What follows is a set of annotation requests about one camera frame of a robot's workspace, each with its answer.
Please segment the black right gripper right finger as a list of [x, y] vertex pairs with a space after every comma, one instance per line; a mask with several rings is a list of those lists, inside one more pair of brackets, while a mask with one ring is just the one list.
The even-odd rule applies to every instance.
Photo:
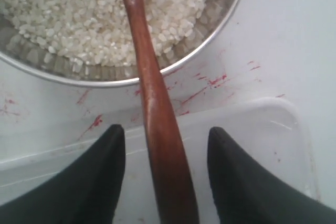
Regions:
[[221, 223], [335, 223], [335, 210], [292, 188], [221, 127], [208, 135], [207, 168]]

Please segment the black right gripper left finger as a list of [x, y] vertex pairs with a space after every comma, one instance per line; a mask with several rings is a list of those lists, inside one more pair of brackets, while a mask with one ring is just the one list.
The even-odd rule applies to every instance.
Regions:
[[1, 223], [112, 223], [125, 173], [125, 135], [110, 126], [71, 165], [1, 206]]

